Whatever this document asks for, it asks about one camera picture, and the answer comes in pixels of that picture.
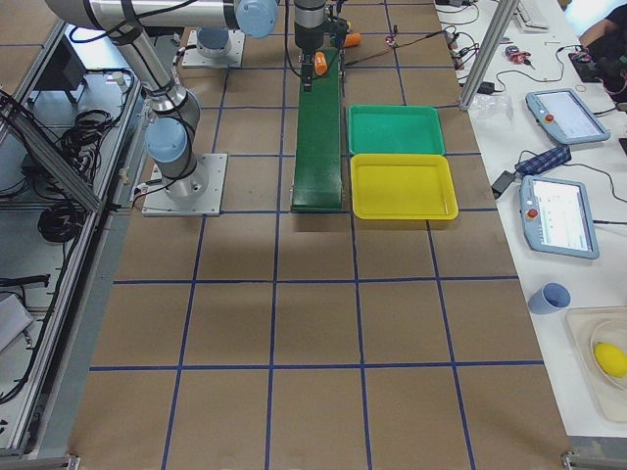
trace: keyboard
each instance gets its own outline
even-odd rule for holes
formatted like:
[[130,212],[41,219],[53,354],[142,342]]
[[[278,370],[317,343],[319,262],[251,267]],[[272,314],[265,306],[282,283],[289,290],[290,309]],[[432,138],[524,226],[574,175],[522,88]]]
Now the keyboard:
[[516,7],[516,20],[523,31],[548,32],[549,22],[544,17],[536,0],[520,0]]

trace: yellow ball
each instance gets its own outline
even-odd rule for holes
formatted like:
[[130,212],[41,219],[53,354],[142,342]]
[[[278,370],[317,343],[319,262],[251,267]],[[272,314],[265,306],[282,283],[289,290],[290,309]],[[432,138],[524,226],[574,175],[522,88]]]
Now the yellow ball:
[[610,343],[595,344],[595,359],[607,375],[622,378],[627,375],[627,354]]

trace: brown floor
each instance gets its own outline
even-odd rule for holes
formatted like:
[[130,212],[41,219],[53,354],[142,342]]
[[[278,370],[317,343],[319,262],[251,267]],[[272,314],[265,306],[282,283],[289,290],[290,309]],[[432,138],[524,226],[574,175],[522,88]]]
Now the brown floor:
[[[384,49],[390,24],[399,42],[438,30],[424,3],[349,2],[364,35],[347,59]],[[438,107],[461,208],[446,224],[289,212],[298,80],[282,54],[277,33],[248,40],[242,70],[184,73],[196,150],[229,154],[222,214],[131,216],[72,435],[81,468],[561,468],[443,37],[348,70],[344,104]]]

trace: person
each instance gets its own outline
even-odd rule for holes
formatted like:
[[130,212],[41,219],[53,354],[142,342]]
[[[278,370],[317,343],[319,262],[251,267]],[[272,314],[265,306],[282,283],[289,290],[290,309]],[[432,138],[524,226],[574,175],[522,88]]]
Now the person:
[[597,64],[610,97],[627,101],[627,3],[589,27],[579,41]]

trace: blue cup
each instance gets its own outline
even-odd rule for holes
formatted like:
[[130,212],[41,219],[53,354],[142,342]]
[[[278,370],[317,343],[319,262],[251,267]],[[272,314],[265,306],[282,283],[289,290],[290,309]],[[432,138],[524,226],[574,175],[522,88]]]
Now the blue cup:
[[528,302],[529,309],[538,315],[562,310],[570,305],[570,294],[561,284],[550,282],[536,292]]

